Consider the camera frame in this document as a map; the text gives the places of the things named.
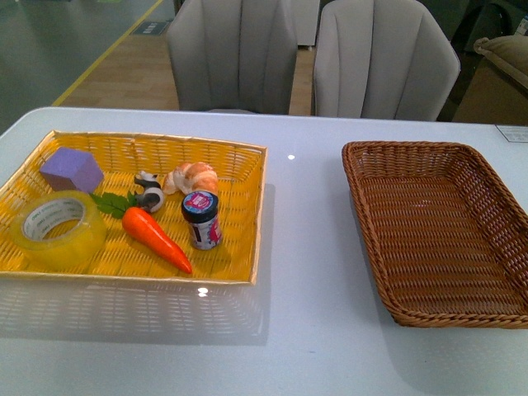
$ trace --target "wooden floor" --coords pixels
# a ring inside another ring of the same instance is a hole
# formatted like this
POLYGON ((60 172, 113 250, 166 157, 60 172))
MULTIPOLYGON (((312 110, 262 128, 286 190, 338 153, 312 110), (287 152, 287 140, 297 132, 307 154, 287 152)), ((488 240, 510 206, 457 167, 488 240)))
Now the wooden floor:
MULTIPOLYGON (((310 115, 314 55, 315 51, 299 49, 291 115, 310 115)), ((60 105, 177 110, 165 36, 127 36, 60 105)))

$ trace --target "green leaves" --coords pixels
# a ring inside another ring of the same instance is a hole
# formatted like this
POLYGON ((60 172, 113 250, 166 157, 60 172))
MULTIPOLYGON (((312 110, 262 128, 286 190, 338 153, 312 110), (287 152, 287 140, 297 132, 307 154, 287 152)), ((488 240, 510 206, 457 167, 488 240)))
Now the green leaves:
POLYGON ((111 215, 114 219, 121 219, 125 214, 126 210, 131 206, 136 206, 137 201, 134 194, 128 191, 127 196, 118 196, 111 192, 104 192, 102 196, 96 196, 90 194, 90 197, 94 200, 97 208, 102 213, 111 215))

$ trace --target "clear packing tape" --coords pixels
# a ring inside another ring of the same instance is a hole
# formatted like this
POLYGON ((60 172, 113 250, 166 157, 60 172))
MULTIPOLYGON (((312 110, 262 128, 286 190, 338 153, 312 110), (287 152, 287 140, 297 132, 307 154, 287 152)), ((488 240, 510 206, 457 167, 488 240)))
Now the clear packing tape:
POLYGON ((106 226, 92 198, 81 191, 58 191, 31 202, 10 228, 12 241, 31 261, 55 270, 83 264, 101 248, 106 226), (70 230, 46 238, 59 224, 77 222, 70 230))

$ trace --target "toy carrot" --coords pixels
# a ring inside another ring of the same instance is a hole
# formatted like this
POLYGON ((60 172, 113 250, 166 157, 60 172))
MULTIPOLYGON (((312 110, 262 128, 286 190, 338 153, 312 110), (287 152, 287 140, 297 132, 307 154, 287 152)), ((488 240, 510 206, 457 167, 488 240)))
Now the toy carrot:
POLYGON ((192 273, 191 263, 182 249, 165 234, 149 213, 136 206, 137 201, 132 193, 129 192, 127 197, 110 192, 105 192, 102 196, 95 194, 90 196, 101 212, 115 219, 121 219, 121 225, 130 237, 150 248, 176 268, 187 274, 192 273))

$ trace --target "croissant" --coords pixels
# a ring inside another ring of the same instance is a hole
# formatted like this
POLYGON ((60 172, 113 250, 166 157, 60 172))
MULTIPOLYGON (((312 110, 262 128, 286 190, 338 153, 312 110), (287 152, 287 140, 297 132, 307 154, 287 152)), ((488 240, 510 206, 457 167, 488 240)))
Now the croissant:
POLYGON ((197 190, 218 195, 218 176, 208 163, 183 163, 164 177, 162 190, 167 195, 176 191, 187 195, 197 190))

